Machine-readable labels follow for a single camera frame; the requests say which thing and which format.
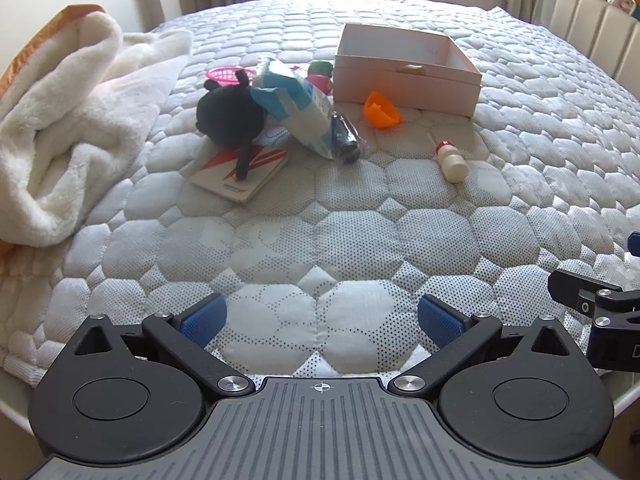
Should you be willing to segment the orange plastic scoop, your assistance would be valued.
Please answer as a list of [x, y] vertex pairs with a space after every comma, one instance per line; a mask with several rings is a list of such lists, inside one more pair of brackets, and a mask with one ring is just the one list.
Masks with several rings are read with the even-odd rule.
[[377, 129], [392, 128], [404, 120], [394, 104], [378, 91], [372, 91], [364, 101], [362, 116], [368, 124]]

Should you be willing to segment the quilted grey mattress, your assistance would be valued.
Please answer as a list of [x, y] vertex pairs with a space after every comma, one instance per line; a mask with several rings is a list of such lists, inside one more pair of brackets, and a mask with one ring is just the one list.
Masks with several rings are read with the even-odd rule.
[[[406, 108], [378, 131], [347, 104], [358, 162], [277, 131], [288, 162], [248, 203], [195, 186], [212, 154], [195, 128], [206, 70], [329, 60], [347, 23], [451, 37], [482, 75], [473, 117]], [[1, 261], [1, 367], [22, 382], [38, 384], [89, 315], [136, 324], [212, 292], [228, 304], [217, 356], [330, 377], [390, 376], [431, 353], [425, 294], [508, 325], [550, 314], [585, 344], [590, 324], [550, 298], [550, 272], [638, 287], [638, 100], [547, 29], [424, 0], [264, 0], [170, 27], [192, 32], [192, 56], [128, 174], [67, 243]], [[462, 183], [440, 170], [442, 141], [468, 164]]]

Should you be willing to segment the small toy milk bottle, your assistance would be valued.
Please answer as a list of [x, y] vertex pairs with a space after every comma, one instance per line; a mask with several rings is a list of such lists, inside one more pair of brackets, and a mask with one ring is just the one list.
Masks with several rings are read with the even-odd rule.
[[453, 184], [462, 183], [469, 174], [469, 167], [461, 152], [449, 141], [436, 145], [436, 158], [445, 179]]

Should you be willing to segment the pink green squishy toy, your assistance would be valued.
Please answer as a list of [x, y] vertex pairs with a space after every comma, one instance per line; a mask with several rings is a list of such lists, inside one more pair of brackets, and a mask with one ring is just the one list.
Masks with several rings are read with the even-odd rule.
[[329, 96], [333, 90], [333, 65], [328, 61], [314, 61], [309, 64], [306, 79], [324, 94]]

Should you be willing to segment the pink toy strainer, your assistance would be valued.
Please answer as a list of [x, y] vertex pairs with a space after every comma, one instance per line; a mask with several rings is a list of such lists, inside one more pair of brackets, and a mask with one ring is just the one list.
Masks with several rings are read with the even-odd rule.
[[[236, 76], [239, 72], [244, 73], [244, 76], [241, 79], [238, 79]], [[212, 68], [205, 73], [206, 81], [204, 82], [204, 87], [207, 90], [212, 90], [213, 88], [238, 86], [239, 84], [249, 86], [255, 75], [256, 72], [250, 68], [243, 68], [240, 66], [220, 66]]]

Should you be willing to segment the red white book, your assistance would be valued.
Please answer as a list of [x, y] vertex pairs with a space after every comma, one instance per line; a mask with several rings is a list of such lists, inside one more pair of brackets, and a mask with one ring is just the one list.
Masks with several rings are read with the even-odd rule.
[[240, 164], [240, 150], [220, 150], [192, 177], [191, 182], [232, 202], [248, 202], [288, 161], [288, 151], [253, 144], [248, 164]]

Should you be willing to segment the white fluffy blanket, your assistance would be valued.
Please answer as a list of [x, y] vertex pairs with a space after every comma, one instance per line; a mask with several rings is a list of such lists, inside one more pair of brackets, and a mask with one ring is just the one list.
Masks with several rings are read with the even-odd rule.
[[183, 29], [126, 34], [66, 6], [1, 78], [1, 249], [70, 237], [128, 171], [186, 67]]

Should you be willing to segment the pink cardboard box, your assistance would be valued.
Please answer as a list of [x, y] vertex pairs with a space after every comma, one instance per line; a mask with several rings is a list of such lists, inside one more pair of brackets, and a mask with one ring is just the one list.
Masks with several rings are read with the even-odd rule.
[[349, 23], [333, 62], [341, 103], [362, 104], [378, 91], [397, 107], [471, 117], [481, 79], [454, 40], [420, 30]]

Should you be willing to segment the beige padded headboard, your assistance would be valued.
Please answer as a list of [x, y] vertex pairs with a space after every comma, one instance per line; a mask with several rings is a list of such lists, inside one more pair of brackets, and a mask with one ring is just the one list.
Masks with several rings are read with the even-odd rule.
[[640, 24], [605, 0], [556, 0], [548, 26], [639, 97]]

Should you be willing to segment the blue white snack bag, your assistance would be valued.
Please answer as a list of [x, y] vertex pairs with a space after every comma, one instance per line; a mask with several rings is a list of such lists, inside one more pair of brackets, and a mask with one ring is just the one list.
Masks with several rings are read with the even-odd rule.
[[311, 82], [276, 58], [262, 58], [250, 95], [306, 148], [324, 158], [333, 158], [333, 106]]

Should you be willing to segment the black plush toy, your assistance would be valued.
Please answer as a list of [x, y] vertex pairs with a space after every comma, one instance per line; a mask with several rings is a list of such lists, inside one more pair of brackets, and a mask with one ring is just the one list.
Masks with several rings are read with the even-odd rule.
[[[244, 73], [236, 76], [241, 79]], [[250, 85], [207, 90], [196, 106], [198, 131], [224, 150], [240, 150], [243, 166], [248, 164], [248, 152], [264, 130], [265, 121], [266, 111], [252, 98]]]

